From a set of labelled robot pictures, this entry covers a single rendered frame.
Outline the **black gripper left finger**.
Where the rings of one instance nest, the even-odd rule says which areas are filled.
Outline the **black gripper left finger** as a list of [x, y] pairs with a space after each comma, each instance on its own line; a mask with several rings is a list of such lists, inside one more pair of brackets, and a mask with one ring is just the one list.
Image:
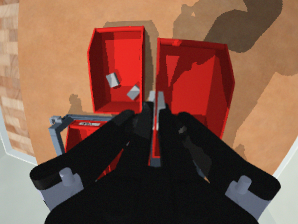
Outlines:
[[155, 91], [150, 91], [141, 113], [122, 111], [66, 153], [31, 170], [30, 179], [50, 212], [95, 182], [123, 149], [100, 204], [109, 224], [130, 224], [135, 219], [144, 167], [149, 164], [154, 103]]

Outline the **grey metal block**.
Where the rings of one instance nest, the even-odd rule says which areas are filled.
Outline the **grey metal block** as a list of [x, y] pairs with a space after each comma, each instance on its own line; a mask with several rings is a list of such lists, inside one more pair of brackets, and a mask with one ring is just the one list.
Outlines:
[[106, 75], [106, 78], [111, 88], [120, 84], [115, 72], [109, 75]]
[[133, 88], [126, 94], [132, 100], [140, 93], [140, 88], [135, 84]]

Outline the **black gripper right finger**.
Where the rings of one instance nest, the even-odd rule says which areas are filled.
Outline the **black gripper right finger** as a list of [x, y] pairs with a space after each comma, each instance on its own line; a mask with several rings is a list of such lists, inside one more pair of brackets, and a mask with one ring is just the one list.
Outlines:
[[212, 211], [194, 162], [212, 185], [257, 221], [281, 189], [274, 176], [244, 160], [190, 113], [172, 114], [163, 91], [157, 100], [156, 130], [160, 163], [168, 167], [178, 224], [205, 224]]

